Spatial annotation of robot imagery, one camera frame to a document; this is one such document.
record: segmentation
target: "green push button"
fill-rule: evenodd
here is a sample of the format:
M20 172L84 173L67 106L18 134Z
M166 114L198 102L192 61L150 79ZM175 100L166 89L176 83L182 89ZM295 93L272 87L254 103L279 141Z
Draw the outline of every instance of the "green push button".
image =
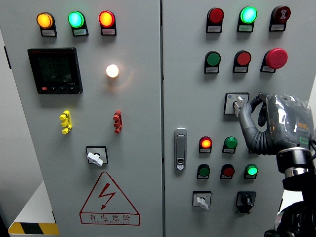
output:
M199 174L202 177L206 177L211 173L211 171L208 168L202 168L199 170Z
M237 139L235 137L228 137L224 142L225 146L229 149L234 149L237 147Z
M258 173L258 168L255 164L249 164L246 167L246 172L248 175L256 175Z
M216 52L212 52L208 55L207 57L207 63L211 66L215 66L217 64L219 64L219 62L221 61L221 57L219 56L218 53Z

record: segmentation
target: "yellow fuse holder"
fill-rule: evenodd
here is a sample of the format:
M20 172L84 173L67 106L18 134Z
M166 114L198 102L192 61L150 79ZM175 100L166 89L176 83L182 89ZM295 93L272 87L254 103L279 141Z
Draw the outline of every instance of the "yellow fuse holder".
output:
M64 127L63 134L67 134L73 127L70 119L70 112L68 110L65 110L61 116L59 116L59 119L62 121L61 126Z

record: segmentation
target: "warning sign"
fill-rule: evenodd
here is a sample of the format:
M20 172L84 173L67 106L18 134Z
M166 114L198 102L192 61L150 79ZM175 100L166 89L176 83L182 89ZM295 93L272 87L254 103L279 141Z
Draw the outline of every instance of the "warning sign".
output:
M82 224L139 226L140 214L108 172L102 172L81 211Z

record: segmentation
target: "white wall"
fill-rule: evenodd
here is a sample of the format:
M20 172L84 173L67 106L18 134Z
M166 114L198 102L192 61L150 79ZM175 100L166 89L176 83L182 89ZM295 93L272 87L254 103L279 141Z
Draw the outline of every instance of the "white wall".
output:
M0 215L8 228L43 181L0 31Z

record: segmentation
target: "digital meter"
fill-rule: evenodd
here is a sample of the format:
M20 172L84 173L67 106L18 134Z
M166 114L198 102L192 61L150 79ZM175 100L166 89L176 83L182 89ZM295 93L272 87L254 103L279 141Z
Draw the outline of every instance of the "digital meter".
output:
M81 94L76 48L30 48L28 55L39 94Z

